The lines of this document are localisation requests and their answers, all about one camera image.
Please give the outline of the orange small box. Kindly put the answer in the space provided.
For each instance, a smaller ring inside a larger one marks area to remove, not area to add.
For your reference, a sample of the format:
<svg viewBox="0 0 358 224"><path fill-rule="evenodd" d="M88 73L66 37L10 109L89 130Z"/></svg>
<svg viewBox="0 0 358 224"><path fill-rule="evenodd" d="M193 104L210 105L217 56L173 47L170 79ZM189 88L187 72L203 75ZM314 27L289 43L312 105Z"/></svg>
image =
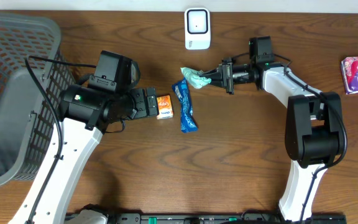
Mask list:
<svg viewBox="0 0 358 224"><path fill-rule="evenodd" d="M173 117L172 102L169 95L157 97L158 115L157 119L168 119Z"/></svg>

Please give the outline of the teal snack packet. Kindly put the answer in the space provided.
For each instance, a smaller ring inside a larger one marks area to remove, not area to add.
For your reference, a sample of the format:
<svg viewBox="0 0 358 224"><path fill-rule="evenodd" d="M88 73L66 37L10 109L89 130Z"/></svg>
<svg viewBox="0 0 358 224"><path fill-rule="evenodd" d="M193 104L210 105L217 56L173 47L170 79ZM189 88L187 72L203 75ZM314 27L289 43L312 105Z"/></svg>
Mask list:
<svg viewBox="0 0 358 224"><path fill-rule="evenodd" d="M185 80L196 89L201 89L202 87L209 85L211 79L206 77L200 77L200 74L203 73L202 70L197 71L188 67L182 67L181 73L184 76Z"/></svg>

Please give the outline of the blue snack wrapper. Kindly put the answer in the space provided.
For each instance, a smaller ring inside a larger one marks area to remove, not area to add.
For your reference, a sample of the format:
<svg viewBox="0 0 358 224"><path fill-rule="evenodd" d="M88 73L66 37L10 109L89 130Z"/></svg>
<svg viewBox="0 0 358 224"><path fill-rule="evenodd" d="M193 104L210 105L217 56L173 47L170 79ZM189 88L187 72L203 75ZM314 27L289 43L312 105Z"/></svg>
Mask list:
<svg viewBox="0 0 358 224"><path fill-rule="evenodd" d="M198 127L193 119L193 106L186 79L172 85L174 94L180 103L180 124L183 133L195 132Z"/></svg>

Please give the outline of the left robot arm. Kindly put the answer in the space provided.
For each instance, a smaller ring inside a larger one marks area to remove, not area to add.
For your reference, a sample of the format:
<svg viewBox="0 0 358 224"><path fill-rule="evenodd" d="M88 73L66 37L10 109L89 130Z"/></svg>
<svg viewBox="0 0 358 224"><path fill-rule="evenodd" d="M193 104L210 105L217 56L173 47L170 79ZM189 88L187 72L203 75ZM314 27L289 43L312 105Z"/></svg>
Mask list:
<svg viewBox="0 0 358 224"><path fill-rule="evenodd" d="M52 138L35 180L11 223L64 223L68 205L90 155L110 124L158 115L154 88L137 88L138 63L102 51L94 73L69 85L54 107L40 93L55 122Z"/></svg>

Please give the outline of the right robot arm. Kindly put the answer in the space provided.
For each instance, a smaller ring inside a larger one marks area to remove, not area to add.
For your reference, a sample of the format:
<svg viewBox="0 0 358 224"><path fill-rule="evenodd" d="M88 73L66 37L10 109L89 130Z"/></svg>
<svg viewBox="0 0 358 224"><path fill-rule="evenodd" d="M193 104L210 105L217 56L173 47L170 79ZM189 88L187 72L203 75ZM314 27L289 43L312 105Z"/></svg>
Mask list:
<svg viewBox="0 0 358 224"><path fill-rule="evenodd" d="M290 69L291 60L273 52L269 36L249 41L249 62L225 58L204 72L211 84L234 93L238 84L253 83L270 93L287 109L285 149L290 173L279 200L279 219L287 223L312 221L312 204L324 173L338 165L347 152L347 132L340 96L306 84Z"/></svg>

